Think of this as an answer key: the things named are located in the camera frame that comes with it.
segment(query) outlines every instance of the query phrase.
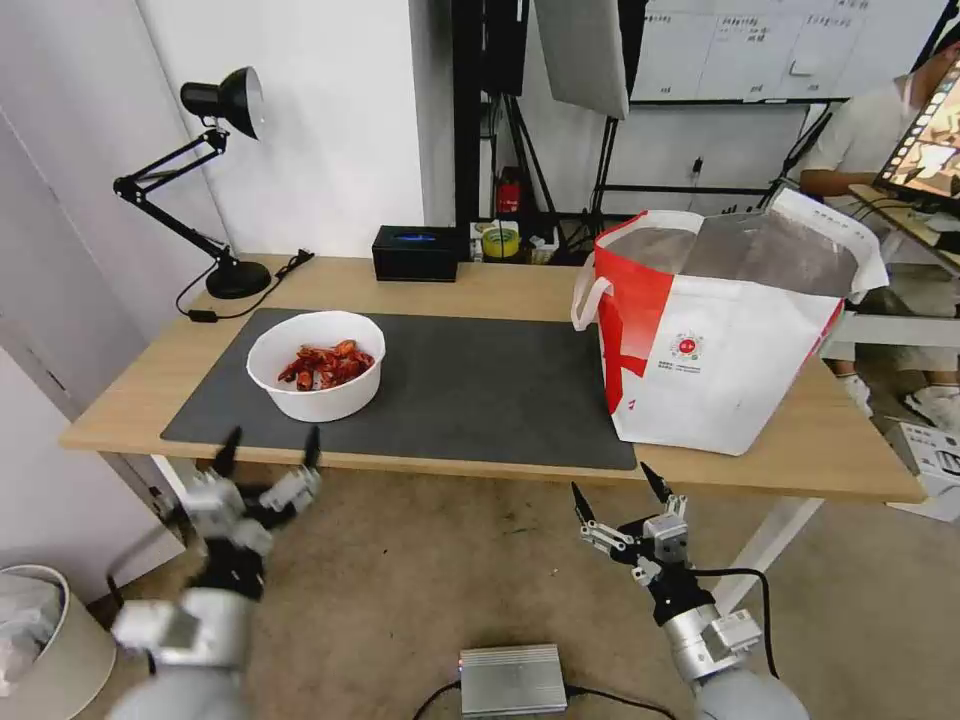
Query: white sneaker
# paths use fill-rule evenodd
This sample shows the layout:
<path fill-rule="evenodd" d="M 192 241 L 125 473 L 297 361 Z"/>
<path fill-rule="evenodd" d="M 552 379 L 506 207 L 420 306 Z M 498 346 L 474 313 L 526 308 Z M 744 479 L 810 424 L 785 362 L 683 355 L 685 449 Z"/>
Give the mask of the white sneaker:
<path fill-rule="evenodd" d="M 837 378 L 842 384 L 847 395 L 856 403 L 857 407 L 867 417 L 873 417 L 873 408 L 870 407 L 870 388 L 859 375 L 844 375 Z"/>
<path fill-rule="evenodd" d="M 934 427 L 960 435 L 960 387 L 931 385 L 907 395 L 904 402 Z"/>

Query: white shirt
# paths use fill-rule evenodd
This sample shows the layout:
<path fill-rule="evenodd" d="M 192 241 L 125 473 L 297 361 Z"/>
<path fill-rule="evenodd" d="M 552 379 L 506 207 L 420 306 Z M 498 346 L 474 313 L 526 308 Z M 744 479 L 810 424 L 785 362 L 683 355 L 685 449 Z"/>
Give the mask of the white shirt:
<path fill-rule="evenodd" d="M 893 82 L 851 98 L 830 118 L 802 170 L 879 173 L 918 112 L 904 102 L 900 87 Z M 862 207 L 851 195 L 825 201 L 847 214 L 854 206 Z"/>

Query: lamp arm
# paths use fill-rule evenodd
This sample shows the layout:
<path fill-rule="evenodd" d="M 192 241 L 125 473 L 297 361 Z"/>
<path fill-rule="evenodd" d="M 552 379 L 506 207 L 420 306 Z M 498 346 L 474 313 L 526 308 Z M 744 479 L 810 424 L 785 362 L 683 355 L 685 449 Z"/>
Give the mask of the lamp arm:
<path fill-rule="evenodd" d="M 163 225 L 165 225 L 167 228 L 173 230 L 173 232 L 177 233 L 177 235 L 180 235 L 196 247 L 203 250 L 210 257 L 221 261 L 228 260 L 232 257 L 230 255 L 230 247 L 228 245 L 218 245 L 206 235 L 203 235 L 199 231 L 194 230 L 192 227 L 180 222 L 170 213 L 157 207 L 147 199 L 147 194 L 153 190 L 166 185 L 168 182 L 176 180 L 181 175 L 185 175 L 191 170 L 200 167 L 206 162 L 209 162 L 213 158 L 222 155 L 227 148 L 228 135 L 229 133 L 222 128 L 212 128 L 183 147 L 178 148 L 169 155 L 165 155 L 159 160 L 150 163 L 146 167 L 137 170 L 135 173 L 117 178 L 113 182 L 113 190 L 118 196 L 126 200 L 128 203 L 142 210 L 154 220 L 163 223 Z M 198 145 L 202 145 L 204 143 L 212 148 L 212 150 L 206 155 L 195 159 L 193 162 L 187 163 L 183 167 L 162 173 L 153 173 L 153 171 L 158 167 L 165 165 L 171 160 L 193 150 Z M 141 186 L 142 182 L 151 179 L 156 179 L 156 181 L 145 187 Z"/>

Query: black desk mat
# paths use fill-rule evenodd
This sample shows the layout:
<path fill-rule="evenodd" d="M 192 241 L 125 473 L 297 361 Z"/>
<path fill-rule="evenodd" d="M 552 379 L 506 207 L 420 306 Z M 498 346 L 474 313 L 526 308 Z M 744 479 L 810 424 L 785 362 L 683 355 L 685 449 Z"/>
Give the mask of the black desk mat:
<path fill-rule="evenodd" d="M 254 341 L 302 310 L 261 309 L 161 433 L 217 444 L 299 449 L 305 426 L 247 375 Z M 569 323 L 369 315 L 387 342 L 380 390 L 350 417 L 320 424 L 329 452 L 615 470 L 636 467 L 606 410 L 596 328 Z"/>

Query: crayfish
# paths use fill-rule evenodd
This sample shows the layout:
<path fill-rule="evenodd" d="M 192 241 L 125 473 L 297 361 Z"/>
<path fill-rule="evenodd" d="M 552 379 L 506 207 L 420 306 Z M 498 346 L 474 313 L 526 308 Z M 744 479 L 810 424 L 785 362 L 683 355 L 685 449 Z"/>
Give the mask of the crayfish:
<path fill-rule="evenodd" d="M 297 359 L 277 376 L 280 382 L 297 383 L 297 390 L 327 390 L 360 377 L 373 366 L 373 358 L 344 340 L 332 348 L 301 345 Z"/>

